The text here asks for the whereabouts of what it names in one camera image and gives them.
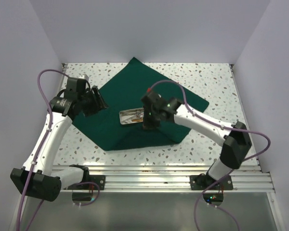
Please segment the rectangular metal tray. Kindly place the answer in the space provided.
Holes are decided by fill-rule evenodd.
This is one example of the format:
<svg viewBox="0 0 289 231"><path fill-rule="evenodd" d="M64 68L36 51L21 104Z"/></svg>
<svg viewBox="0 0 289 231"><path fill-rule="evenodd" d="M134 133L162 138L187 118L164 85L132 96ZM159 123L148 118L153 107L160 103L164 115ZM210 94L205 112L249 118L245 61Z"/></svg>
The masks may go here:
<svg viewBox="0 0 289 231"><path fill-rule="evenodd" d="M123 116L121 114L122 111L119 112L119 121L121 125L131 125L131 124L135 124L135 123L126 123L125 120L131 116Z"/></svg>

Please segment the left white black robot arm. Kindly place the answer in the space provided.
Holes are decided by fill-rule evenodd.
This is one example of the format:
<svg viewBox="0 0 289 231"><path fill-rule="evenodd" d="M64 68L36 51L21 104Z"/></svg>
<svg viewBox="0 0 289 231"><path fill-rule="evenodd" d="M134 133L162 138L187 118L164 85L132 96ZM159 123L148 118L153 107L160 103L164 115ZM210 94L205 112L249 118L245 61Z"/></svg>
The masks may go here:
<svg viewBox="0 0 289 231"><path fill-rule="evenodd" d="M76 185L85 189L90 185L89 169L70 165L53 173L53 162L61 141L79 114L91 116L108 108L98 88L90 86L86 74L67 80L63 95L50 101L51 112L31 155L23 166L11 171L10 178L18 191L28 197L54 201L62 189Z"/></svg>

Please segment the silver tweezers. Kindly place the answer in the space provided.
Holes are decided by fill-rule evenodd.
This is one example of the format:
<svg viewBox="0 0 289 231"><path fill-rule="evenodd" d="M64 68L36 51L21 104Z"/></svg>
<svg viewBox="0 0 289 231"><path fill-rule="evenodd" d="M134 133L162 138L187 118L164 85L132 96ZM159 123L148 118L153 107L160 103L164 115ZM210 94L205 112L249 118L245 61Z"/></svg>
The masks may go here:
<svg viewBox="0 0 289 231"><path fill-rule="evenodd" d="M131 116L129 118L127 118L125 120L126 123L139 123L139 122L143 122L143 116L141 115L134 115L134 116Z"/></svg>

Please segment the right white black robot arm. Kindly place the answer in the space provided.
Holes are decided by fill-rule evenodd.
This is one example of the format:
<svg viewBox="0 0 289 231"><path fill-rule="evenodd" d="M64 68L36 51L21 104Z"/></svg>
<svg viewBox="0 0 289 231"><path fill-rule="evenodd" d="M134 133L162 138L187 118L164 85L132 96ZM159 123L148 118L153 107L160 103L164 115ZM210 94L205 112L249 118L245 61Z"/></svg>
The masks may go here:
<svg viewBox="0 0 289 231"><path fill-rule="evenodd" d="M252 146L247 127L242 122L232 125L217 120L176 98L165 100L154 91L146 93L141 102L144 108L145 128L157 128L162 121L170 122L195 130L221 146L220 157L206 174L194 179L200 187L216 189L220 186L224 175L240 168Z"/></svg>

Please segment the silver surgical scissors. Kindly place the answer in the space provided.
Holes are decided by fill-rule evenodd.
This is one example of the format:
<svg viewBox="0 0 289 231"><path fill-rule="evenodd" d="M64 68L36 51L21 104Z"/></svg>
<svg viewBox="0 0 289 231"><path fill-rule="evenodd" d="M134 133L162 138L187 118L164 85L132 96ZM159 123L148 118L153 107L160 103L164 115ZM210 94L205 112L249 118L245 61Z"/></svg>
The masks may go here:
<svg viewBox="0 0 289 231"><path fill-rule="evenodd" d="M121 114L123 116L133 116L133 117L142 118L144 115L144 110L143 110L143 108L130 109L130 110L122 111Z"/></svg>

